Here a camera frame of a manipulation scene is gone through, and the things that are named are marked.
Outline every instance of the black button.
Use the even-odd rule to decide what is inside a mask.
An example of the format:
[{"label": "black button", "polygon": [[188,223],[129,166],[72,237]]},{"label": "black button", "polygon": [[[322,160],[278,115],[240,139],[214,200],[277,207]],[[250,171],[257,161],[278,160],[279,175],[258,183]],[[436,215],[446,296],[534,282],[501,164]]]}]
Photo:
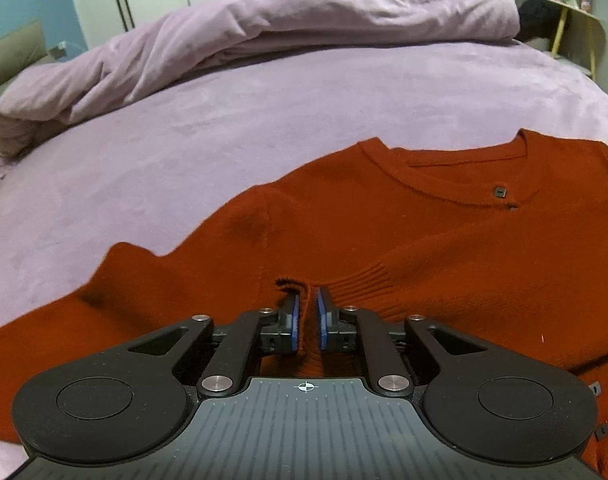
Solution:
[{"label": "black button", "polygon": [[494,190],[493,190],[493,194],[497,197],[497,198],[506,198],[506,188],[502,187],[502,186],[497,186]]}]

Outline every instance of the sweater collar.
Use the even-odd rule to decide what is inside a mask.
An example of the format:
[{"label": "sweater collar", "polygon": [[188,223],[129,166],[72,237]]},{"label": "sweater collar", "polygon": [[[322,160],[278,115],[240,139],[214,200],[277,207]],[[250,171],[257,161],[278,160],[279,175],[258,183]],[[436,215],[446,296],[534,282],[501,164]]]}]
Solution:
[{"label": "sweater collar", "polygon": [[[540,188],[543,165],[540,137],[535,132],[520,130],[511,142],[505,144],[453,152],[388,148],[377,137],[364,140],[359,146],[383,171],[418,191],[452,202],[506,207],[523,204]],[[523,169],[507,180],[494,182],[459,184],[415,169],[417,166],[506,160],[520,156],[526,157]],[[499,196],[502,189],[506,190],[504,198]]]}]

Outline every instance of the red cardigan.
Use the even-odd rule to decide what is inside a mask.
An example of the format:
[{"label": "red cardigan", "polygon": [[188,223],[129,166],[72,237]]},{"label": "red cardigan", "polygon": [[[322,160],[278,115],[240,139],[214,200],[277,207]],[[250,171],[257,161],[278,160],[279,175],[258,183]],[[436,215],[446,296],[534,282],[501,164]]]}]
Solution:
[{"label": "red cardigan", "polygon": [[[39,371],[194,314],[231,322],[285,288],[304,295],[301,350],[266,372],[342,373],[311,321],[322,284],[599,380],[608,421],[608,148],[522,131],[463,152],[370,139],[247,190],[166,256],[115,245],[87,285],[0,328],[0,439],[17,441],[12,397]],[[585,458],[608,477],[608,437]]]}]

